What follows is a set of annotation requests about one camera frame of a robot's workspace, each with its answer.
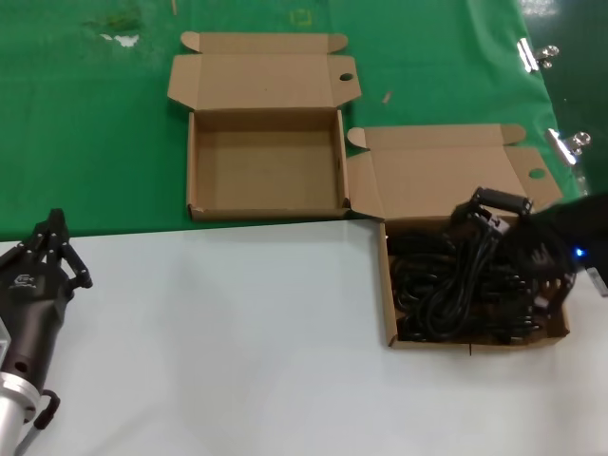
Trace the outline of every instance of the black cable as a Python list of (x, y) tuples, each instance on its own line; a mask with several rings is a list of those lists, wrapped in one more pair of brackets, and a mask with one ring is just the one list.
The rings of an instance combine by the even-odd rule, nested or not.
[(405, 314), (401, 340), (491, 334), (508, 343), (540, 328), (530, 309), (535, 285), (497, 254), (499, 240), (489, 226), (466, 237), (411, 232), (388, 239), (394, 303)]
[(48, 397), (50, 400), (47, 408), (42, 410), (38, 417), (34, 420), (33, 425), (38, 430), (44, 430), (47, 428), (48, 424), (55, 417), (55, 413), (61, 404), (61, 399), (59, 399), (59, 396), (50, 389), (44, 389), (42, 391), (42, 395)]

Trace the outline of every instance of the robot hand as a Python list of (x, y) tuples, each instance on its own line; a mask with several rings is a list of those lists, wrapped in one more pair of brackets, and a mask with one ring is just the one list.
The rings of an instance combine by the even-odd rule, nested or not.
[[(62, 269), (62, 260), (74, 277)], [(43, 389), (55, 339), (74, 290), (92, 285), (88, 269), (69, 245), (61, 209), (51, 210), (30, 237), (0, 256), (0, 333), (7, 333), (0, 344), (0, 456), (23, 454), (59, 406), (57, 396)], [(18, 445), (41, 395), (49, 396), (50, 403)]]

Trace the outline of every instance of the white surface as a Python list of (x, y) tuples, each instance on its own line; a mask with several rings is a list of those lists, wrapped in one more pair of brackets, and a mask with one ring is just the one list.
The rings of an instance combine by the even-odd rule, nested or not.
[[(375, 225), (73, 241), (70, 303), (31, 456), (608, 453), (608, 302), (536, 351), (385, 348)], [(0, 244), (0, 252), (12, 243)]]

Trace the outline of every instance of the open cardboard box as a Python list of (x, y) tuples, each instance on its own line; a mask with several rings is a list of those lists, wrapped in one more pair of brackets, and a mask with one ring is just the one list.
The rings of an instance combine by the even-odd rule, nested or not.
[(387, 236), (398, 236), (412, 228), (440, 230), (454, 207), (468, 201), (480, 186), (526, 195), (537, 210), (560, 199), (560, 189), (539, 152), (513, 145), (524, 138), (522, 127), (497, 124), (349, 131), (349, 142), (365, 150), (347, 161), (351, 208), (384, 221), (378, 233), (378, 251), (389, 346), (514, 350), (551, 345), (569, 333), (563, 311), (547, 319), (543, 330), (521, 345), (500, 346), (490, 339), (464, 340), (460, 344), (398, 340), (396, 320), (402, 315), (397, 315), (393, 305)]
[(340, 219), (349, 206), (342, 115), (361, 95), (339, 34), (195, 33), (168, 96), (194, 109), (193, 219)]

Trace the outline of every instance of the box lid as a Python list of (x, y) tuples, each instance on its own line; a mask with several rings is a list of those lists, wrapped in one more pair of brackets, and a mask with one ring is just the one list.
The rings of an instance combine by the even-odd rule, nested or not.
[(361, 95), (340, 34), (195, 33), (173, 61), (168, 96), (195, 110), (337, 107)]
[(479, 186), (527, 195), (537, 209), (561, 198), (519, 125), (353, 128), (364, 152), (347, 159), (353, 211), (385, 220), (440, 218)]

